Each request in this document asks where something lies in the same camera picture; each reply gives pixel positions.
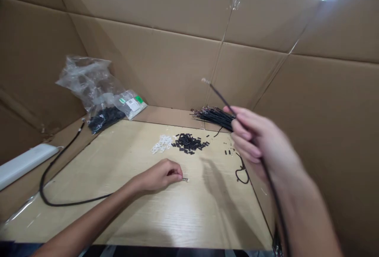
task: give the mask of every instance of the light wood surface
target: light wood surface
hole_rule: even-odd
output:
[[[159,136],[191,133],[210,142],[194,155],[171,147],[151,153]],[[105,130],[45,187],[55,203],[117,190],[160,159],[182,166],[188,182],[135,200],[95,241],[96,244],[197,248],[270,249],[271,236],[250,184],[237,182],[240,158],[230,135],[121,120]],[[232,155],[225,155],[231,150]],[[1,229],[2,240],[46,242],[96,202],[64,208],[46,206],[40,196]]]

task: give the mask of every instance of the small white part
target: small white part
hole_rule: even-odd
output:
[[[164,152],[166,149],[170,148],[173,140],[170,136],[161,135],[159,138],[159,142],[157,142],[153,148],[151,149],[152,154],[159,152]]]

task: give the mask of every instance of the right hand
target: right hand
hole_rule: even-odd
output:
[[[287,136],[269,119],[254,112],[231,106],[237,115],[232,121],[234,146],[252,164],[254,171],[266,182],[260,158],[263,156],[272,179],[288,180],[303,171],[298,154]]]
[[[134,180],[139,182],[140,190],[143,191],[160,190],[182,179],[183,172],[180,165],[167,158],[134,177]]]

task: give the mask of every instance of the black cable on table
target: black cable on table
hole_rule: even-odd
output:
[[[76,206],[76,205],[80,205],[80,204],[86,204],[86,203],[90,203],[90,202],[93,202],[93,201],[97,201],[97,200],[101,200],[101,199],[104,199],[106,197],[109,197],[110,195],[112,195],[113,193],[110,193],[108,195],[104,195],[104,196],[101,196],[101,197],[97,197],[97,198],[93,198],[93,199],[89,199],[89,200],[85,200],[85,201],[79,201],[79,202],[72,202],[72,203],[63,203],[63,204],[54,204],[54,203],[51,203],[47,200],[44,192],[43,192],[43,186],[45,184],[45,178],[46,178],[46,175],[48,173],[48,171],[50,170],[50,168],[56,163],[56,161],[59,159],[59,157],[70,147],[70,145],[76,140],[76,138],[79,136],[79,134],[81,133],[83,127],[84,127],[84,124],[85,124],[85,121],[83,120],[83,124],[82,126],[80,127],[80,129],[78,130],[77,134],[75,135],[75,137],[72,139],[72,141],[57,155],[57,157],[49,164],[49,166],[46,168],[45,172],[42,174],[42,177],[41,177],[41,181],[39,183],[39,193],[41,195],[41,198],[43,200],[43,202],[48,205],[48,206],[54,206],[54,207],[61,207],[61,206]]]
[[[248,184],[249,181],[250,181],[250,177],[249,177],[249,173],[248,173],[248,171],[247,171],[247,169],[246,169],[246,167],[245,167],[245,163],[244,163],[244,161],[242,160],[242,157],[241,157],[238,153],[236,153],[236,155],[238,155],[238,156],[240,157],[241,162],[242,162],[241,169],[237,169],[237,170],[236,170],[237,181],[240,181],[240,182],[243,183],[243,184]],[[246,182],[242,181],[242,180],[238,177],[238,174],[237,174],[238,171],[243,171],[243,170],[245,170],[246,175],[248,176],[248,180],[247,180]]]

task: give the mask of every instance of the clear plastic bag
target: clear plastic bag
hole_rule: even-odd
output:
[[[97,133],[127,117],[134,116],[147,104],[133,90],[125,90],[111,75],[111,61],[82,56],[67,56],[66,66],[56,84],[66,87],[83,103],[92,133]]]

